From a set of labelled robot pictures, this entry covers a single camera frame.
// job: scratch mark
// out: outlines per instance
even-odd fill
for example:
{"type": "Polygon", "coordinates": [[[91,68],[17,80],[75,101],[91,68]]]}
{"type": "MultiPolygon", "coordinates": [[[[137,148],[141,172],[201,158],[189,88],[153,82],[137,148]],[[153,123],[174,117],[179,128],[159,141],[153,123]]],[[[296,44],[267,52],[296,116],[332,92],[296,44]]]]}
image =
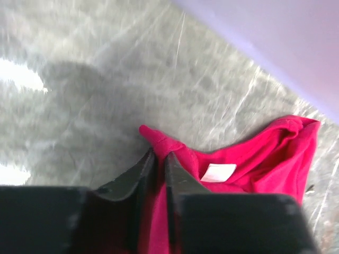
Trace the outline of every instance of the scratch mark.
{"type": "Polygon", "coordinates": [[[267,94],[266,91],[267,91],[267,87],[269,86],[270,78],[271,78],[271,74],[268,74],[268,76],[266,77],[265,90],[263,94],[267,94]]]}
{"type": "Polygon", "coordinates": [[[67,16],[70,15],[70,17],[73,17],[74,14],[76,15],[76,17],[80,18],[80,19],[90,19],[91,17],[85,13],[82,10],[79,10],[78,8],[76,8],[75,6],[72,6],[72,8],[65,8],[63,6],[58,6],[57,11],[55,11],[55,7],[53,6],[49,6],[49,7],[45,7],[44,9],[40,9],[40,8],[25,8],[25,14],[29,14],[29,15],[58,15],[58,16],[67,16]]]}
{"type": "Polygon", "coordinates": [[[317,204],[316,208],[313,210],[309,220],[308,220],[308,223],[310,223],[310,221],[313,219],[313,216],[316,214],[316,211],[318,210],[318,207],[319,207],[319,204],[317,204]]]}
{"type": "Polygon", "coordinates": [[[335,213],[330,221],[325,222],[325,233],[321,239],[322,253],[327,253],[333,246],[333,240],[335,239],[335,225],[339,218],[339,212],[335,213]]]}
{"type": "Polygon", "coordinates": [[[198,79],[198,81],[194,84],[194,88],[196,88],[196,86],[200,83],[200,81],[202,81],[202,79],[204,78],[204,76],[206,75],[207,71],[209,70],[209,68],[212,65],[212,60],[209,61],[205,71],[203,72],[203,74],[200,76],[200,78],[198,79]]]}
{"type": "Polygon", "coordinates": [[[69,150],[67,150],[67,152],[68,152],[68,155],[70,156],[70,159],[72,160],[72,162],[73,162],[73,167],[74,168],[76,168],[76,162],[75,162],[75,159],[74,159],[74,157],[72,156],[72,154],[70,153],[70,151],[69,150]]]}
{"type": "Polygon", "coordinates": [[[323,211],[326,199],[327,199],[327,195],[328,195],[329,189],[330,189],[330,187],[332,185],[332,181],[333,181],[334,175],[337,172],[338,166],[339,166],[339,158],[337,159],[337,161],[336,161],[336,163],[334,165],[334,168],[333,168],[333,171],[332,171],[332,174],[331,174],[331,179],[329,180],[329,183],[327,185],[327,189],[326,189],[326,193],[325,193],[325,196],[323,198],[323,201],[322,201],[322,205],[320,206],[320,210],[319,210],[316,222],[314,223],[314,226],[313,226],[313,235],[315,233],[315,229],[317,228],[318,221],[319,221],[320,216],[322,214],[322,211],[323,211]]]}
{"type": "Polygon", "coordinates": [[[315,115],[319,112],[319,110],[314,110],[313,112],[309,113],[306,117],[307,118],[313,118],[315,115]]]}
{"type": "Polygon", "coordinates": [[[70,185],[74,185],[76,178],[78,177],[78,175],[80,174],[80,172],[82,171],[82,168],[84,166],[85,163],[85,158],[83,158],[83,160],[81,161],[81,164],[79,165],[78,169],[76,170],[72,180],[70,181],[70,185]]]}
{"type": "MultiPolygon", "coordinates": [[[[60,42],[56,43],[55,46],[51,49],[50,52],[50,56],[53,56],[55,54],[55,52],[65,44],[65,42],[67,40],[69,40],[69,38],[71,38],[72,36],[74,36],[80,29],[86,27],[89,22],[91,20],[91,16],[88,16],[82,23],[80,23],[79,25],[77,25],[67,36],[65,36],[60,42]]],[[[39,69],[43,69],[46,65],[47,65],[48,61],[46,60],[45,62],[43,62],[40,66],[39,69]]]]}
{"type": "Polygon", "coordinates": [[[68,125],[66,126],[65,130],[60,134],[59,138],[61,138],[69,129],[69,127],[75,122],[75,120],[81,114],[82,110],[86,107],[87,103],[92,99],[92,97],[93,94],[88,98],[88,100],[84,103],[84,105],[80,108],[79,112],[72,118],[72,120],[69,121],[68,125]]]}
{"type": "Polygon", "coordinates": [[[110,45],[116,41],[117,39],[119,39],[120,37],[122,37],[123,35],[125,35],[128,31],[130,31],[136,24],[139,24],[149,13],[151,13],[152,11],[154,11],[156,5],[153,6],[153,8],[149,8],[147,11],[145,11],[138,19],[134,20],[132,22],[131,25],[129,25],[127,28],[125,28],[124,30],[120,31],[118,34],[116,34],[115,36],[113,36],[108,42],[106,42],[104,45],[102,45],[95,53],[92,57],[90,57],[87,61],[91,62],[91,61],[95,61],[95,59],[102,53],[104,52],[107,48],[110,47],[110,45]]]}
{"type": "Polygon", "coordinates": [[[91,169],[91,172],[92,172],[92,177],[91,177],[91,180],[90,180],[88,185],[91,186],[92,182],[94,180],[94,177],[95,177],[95,173],[97,171],[97,167],[94,166],[94,159],[93,159],[91,153],[88,153],[88,156],[90,158],[90,169],[91,169]]]}
{"type": "Polygon", "coordinates": [[[122,61],[125,60],[126,57],[128,57],[131,52],[133,51],[133,49],[135,49],[140,43],[141,41],[144,39],[145,35],[149,32],[150,29],[152,29],[154,27],[154,25],[157,23],[157,21],[165,14],[165,12],[168,10],[169,8],[169,4],[166,5],[166,7],[160,12],[160,14],[153,20],[152,24],[148,27],[148,29],[146,29],[143,34],[136,40],[136,42],[134,43],[134,45],[125,53],[125,55],[119,60],[117,67],[114,68],[112,70],[112,73],[116,72],[118,70],[118,68],[121,66],[122,61]]]}
{"type": "Polygon", "coordinates": [[[324,151],[317,159],[316,161],[313,163],[312,168],[316,168],[321,160],[321,158],[323,158],[324,155],[328,154],[329,152],[332,151],[332,149],[334,148],[337,140],[339,139],[339,135],[336,137],[335,141],[332,143],[332,145],[326,150],[324,151]]]}
{"type": "Polygon", "coordinates": [[[182,31],[183,31],[183,28],[184,28],[185,17],[186,17],[186,13],[184,13],[184,18],[182,20],[181,31],[180,31],[179,40],[178,40],[178,47],[176,49],[176,57],[175,57],[175,66],[174,66],[174,69],[176,69],[176,65],[177,65],[177,62],[178,62],[179,47],[180,47],[180,42],[181,42],[181,37],[182,37],[182,31]]]}
{"type": "MultiPolygon", "coordinates": [[[[260,67],[257,67],[255,69],[255,73],[254,73],[254,76],[253,78],[251,79],[251,81],[249,82],[248,84],[248,90],[246,92],[246,94],[242,97],[242,99],[240,100],[240,102],[238,103],[237,107],[235,108],[235,111],[233,113],[233,117],[232,119],[226,124],[226,126],[223,127],[223,129],[229,127],[235,120],[235,117],[236,117],[236,114],[238,113],[240,107],[242,106],[242,104],[244,103],[244,101],[247,99],[247,97],[249,96],[250,92],[252,91],[252,88],[255,86],[255,82],[258,78],[258,76],[260,75],[262,71],[260,70],[260,67]]],[[[216,124],[215,128],[218,127],[220,124],[222,123],[222,118],[219,120],[219,122],[216,124]]]]}
{"type": "Polygon", "coordinates": [[[243,128],[243,130],[242,130],[241,133],[238,135],[238,137],[240,137],[240,138],[243,137],[243,134],[244,134],[245,131],[248,130],[249,125],[251,125],[251,128],[253,127],[253,124],[252,124],[251,122],[246,123],[246,126],[243,128]]]}
{"type": "Polygon", "coordinates": [[[230,102],[231,102],[231,96],[228,99],[228,103],[227,103],[227,105],[226,105],[226,107],[224,109],[224,112],[222,113],[221,119],[223,119],[225,117],[225,115],[227,114],[230,102]]]}
{"type": "MultiPolygon", "coordinates": [[[[181,15],[181,17],[180,17],[180,19],[179,19],[179,21],[178,21],[177,25],[175,26],[174,32],[173,32],[173,34],[172,34],[172,36],[171,36],[171,39],[169,40],[170,42],[172,42],[172,41],[173,41],[173,38],[174,38],[174,36],[175,36],[175,32],[176,32],[176,30],[177,30],[177,29],[178,29],[178,27],[179,27],[180,20],[181,20],[181,18],[182,18],[182,16],[183,16],[183,14],[181,15]]],[[[157,69],[155,70],[155,72],[154,72],[154,74],[153,74],[153,76],[154,76],[154,77],[157,77],[157,74],[158,74],[158,72],[159,72],[159,69],[160,69],[160,65],[158,65],[158,66],[157,66],[157,69]]]]}

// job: gray tile floor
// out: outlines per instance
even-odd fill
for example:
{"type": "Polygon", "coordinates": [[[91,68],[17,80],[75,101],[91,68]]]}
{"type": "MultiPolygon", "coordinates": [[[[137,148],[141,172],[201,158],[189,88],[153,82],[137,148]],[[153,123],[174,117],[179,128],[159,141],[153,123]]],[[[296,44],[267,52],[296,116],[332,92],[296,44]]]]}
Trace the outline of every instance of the gray tile floor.
{"type": "Polygon", "coordinates": [[[321,120],[304,208],[339,252],[339,127],[167,0],[0,0],[0,184],[86,185],[147,150],[146,123],[213,150],[278,116],[321,120]]]}

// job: red garment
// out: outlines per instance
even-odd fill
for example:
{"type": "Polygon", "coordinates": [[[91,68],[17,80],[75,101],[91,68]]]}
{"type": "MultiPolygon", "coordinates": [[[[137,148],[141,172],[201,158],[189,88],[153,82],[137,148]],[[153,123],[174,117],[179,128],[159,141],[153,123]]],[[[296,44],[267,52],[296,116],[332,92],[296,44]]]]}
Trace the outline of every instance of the red garment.
{"type": "Polygon", "coordinates": [[[294,197],[299,204],[317,145],[320,122],[298,116],[285,116],[272,122],[254,138],[213,153],[188,148],[160,131],[139,128],[159,160],[159,190],[155,196],[148,250],[141,253],[169,253],[166,186],[163,164],[174,151],[181,165],[198,181],[209,164],[236,164],[224,183],[200,182],[216,193],[277,193],[294,197]]]}

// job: red cloth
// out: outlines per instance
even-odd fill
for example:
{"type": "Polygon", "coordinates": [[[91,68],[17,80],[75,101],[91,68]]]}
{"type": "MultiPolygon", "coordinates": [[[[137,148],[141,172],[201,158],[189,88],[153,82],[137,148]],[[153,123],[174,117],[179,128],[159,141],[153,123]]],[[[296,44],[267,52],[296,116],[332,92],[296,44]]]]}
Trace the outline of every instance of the red cloth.
{"type": "Polygon", "coordinates": [[[159,161],[160,172],[149,246],[148,250],[141,250],[141,253],[169,253],[163,164],[171,151],[198,181],[209,164],[236,164],[236,170],[224,183],[200,182],[212,192],[280,193],[291,195],[301,204],[319,127],[320,122],[316,120],[289,115],[275,120],[260,134],[244,143],[213,153],[203,153],[142,125],[139,128],[140,134],[151,143],[159,161]]]}

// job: purple wall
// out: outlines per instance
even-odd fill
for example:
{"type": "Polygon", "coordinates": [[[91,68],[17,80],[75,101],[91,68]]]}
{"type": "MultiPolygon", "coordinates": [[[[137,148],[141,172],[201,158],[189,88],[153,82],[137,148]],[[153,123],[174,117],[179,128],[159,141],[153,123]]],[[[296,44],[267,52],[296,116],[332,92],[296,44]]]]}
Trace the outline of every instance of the purple wall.
{"type": "Polygon", "coordinates": [[[174,1],[339,123],[339,1],[174,1]]]}

